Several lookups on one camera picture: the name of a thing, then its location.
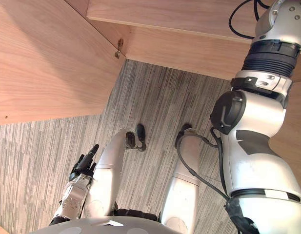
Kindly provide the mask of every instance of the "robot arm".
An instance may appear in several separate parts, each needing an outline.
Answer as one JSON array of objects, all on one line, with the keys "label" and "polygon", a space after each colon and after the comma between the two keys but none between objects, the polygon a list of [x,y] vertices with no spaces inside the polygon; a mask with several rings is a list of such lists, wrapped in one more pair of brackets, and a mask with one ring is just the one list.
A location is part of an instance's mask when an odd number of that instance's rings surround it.
[{"label": "robot arm", "polygon": [[301,233],[301,189],[268,141],[281,128],[301,51],[301,1],[278,0],[259,19],[243,67],[211,114],[221,132],[226,210],[246,233]]}]

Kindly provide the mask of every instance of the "black cable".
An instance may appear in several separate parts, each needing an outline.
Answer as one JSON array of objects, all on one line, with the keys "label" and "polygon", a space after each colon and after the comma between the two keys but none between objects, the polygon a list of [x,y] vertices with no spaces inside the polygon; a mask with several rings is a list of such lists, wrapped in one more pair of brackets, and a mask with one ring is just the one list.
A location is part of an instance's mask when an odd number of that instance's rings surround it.
[{"label": "black cable", "polygon": [[252,0],[246,0],[246,1],[242,2],[239,6],[237,6],[236,9],[233,11],[233,13],[230,15],[229,21],[228,21],[228,26],[229,26],[230,30],[232,30],[233,33],[235,33],[239,37],[247,38],[247,39],[253,39],[254,37],[247,36],[247,35],[237,32],[232,26],[232,19],[233,19],[234,14],[239,10],[239,8],[241,8],[243,5],[245,5],[247,2],[250,2],[250,1],[252,1]]},{"label": "black cable", "polygon": [[221,183],[222,183],[222,187],[224,189],[224,192],[227,195],[226,192],[226,185],[225,185],[225,179],[224,179],[224,172],[223,172],[223,145],[222,145],[222,141],[221,138],[218,138],[215,133],[214,133],[214,127],[212,127],[210,129],[210,133],[213,136],[215,142],[218,145],[218,151],[219,151],[219,165],[220,165],[220,177],[221,177]]},{"label": "black cable", "polygon": [[265,9],[268,9],[268,8],[269,8],[269,6],[268,6],[268,5],[265,5],[261,0],[258,0],[258,4],[259,4],[261,7],[265,8]]},{"label": "black cable", "polygon": [[258,13],[258,0],[253,0],[253,9],[254,9],[254,15],[256,17],[256,20],[259,20],[259,13]]},{"label": "black cable", "polygon": [[83,203],[83,205],[82,205],[82,209],[81,209],[81,213],[80,213],[80,215],[79,215],[79,218],[81,218],[81,215],[82,215],[82,213],[83,213],[83,211],[84,211],[84,205],[85,205],[85,201],[84,201],[84,203]]},{"label": "black cable", "polygon": [[205,143],[207,143],[208,145],[214,147],[214,148],[218,148],[218,146],[211,144],[210,141],[203,137],[200,136],[198,134],[185,134],[183,136],[181,136],[176,144],[176,150],[178,152],[178,156],[179,159],[181,160],[181,162],[183,163],[183,165],[186,167],[186,169],[189,171],[190,174],[192,174],[193,176],[195,176],[196,178],[198,178],[201,182],[203,182],[204,184],[206,184],[207,186],[209,186],[210,188],[212,188],[215,192],[217,192],[218,194],[220,194],[226,201],[229,200],[229,197],[227,195],[225,195],[221,190],[219,190],[217,187],[215,187],[213,184],[209,183],[208,181],[206,181],[205,179],[203,179],[200,175],[198,175],[192,168],[190,168],[188,166],[188,164],[184,161],[183,157],[181,156],[181,151],[180,151],[180,145],[181,145],[181,141],[183,138],[185,137],[198,137],[200,139],[202,139]]}]

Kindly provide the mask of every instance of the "robot leg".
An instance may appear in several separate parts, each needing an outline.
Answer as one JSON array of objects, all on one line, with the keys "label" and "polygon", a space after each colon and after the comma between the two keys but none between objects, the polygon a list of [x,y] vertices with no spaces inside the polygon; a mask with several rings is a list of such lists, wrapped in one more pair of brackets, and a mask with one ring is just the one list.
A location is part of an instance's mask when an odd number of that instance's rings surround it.
[{"label": "robot leg", "polygon": [[[189,128],[185,134],[195,134]],[[201,140],[195,136],[181,141],[180,150],[187,164],[198,171]],[[166,191],[161,223],[182,234],[192,234],[195,230],[199,180],[192,176],[178,159]]]},{"label": "robot leg", "polygon": [[83,210],[84,217],[112,215],[120,185],[124,150],[138,148],[142,151],[145,146],[139,138],[129,130],[121,129],[107,144],[94,170]]}]

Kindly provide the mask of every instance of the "floor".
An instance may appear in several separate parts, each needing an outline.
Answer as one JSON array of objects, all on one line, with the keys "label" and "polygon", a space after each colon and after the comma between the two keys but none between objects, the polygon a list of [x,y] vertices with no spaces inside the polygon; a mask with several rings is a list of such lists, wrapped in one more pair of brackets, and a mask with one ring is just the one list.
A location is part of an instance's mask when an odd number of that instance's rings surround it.
[{"label": "floor", "polygon": [[[127,151],[117,198],[120,208],[158,214],[177,160],[175,136],[192,123],[211,139],[209,116],[229,82],[127,60],[101,115],[0,126],[0,225],[10,234],[45,227],[80,154],[120,128],[146,128],[147,150]],[[221,187],[217,151],[201,145],[200,175]],[[221,196],[200,186],[196,233],[236,234]]]}]

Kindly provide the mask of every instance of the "metal hinge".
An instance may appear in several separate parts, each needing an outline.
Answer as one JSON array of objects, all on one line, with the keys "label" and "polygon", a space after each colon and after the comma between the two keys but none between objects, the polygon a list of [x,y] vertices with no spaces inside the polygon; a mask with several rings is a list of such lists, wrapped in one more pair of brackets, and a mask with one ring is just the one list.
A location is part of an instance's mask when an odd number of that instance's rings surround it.
[{"label": "metal hinge", "polygon": [[117,59],[120,58],[120,53],[121,53],[122,47],[123,47],[123,39],[120,38],[119,41],[118,41],[118,51],[115,53],[115,57],[116,57]]}]

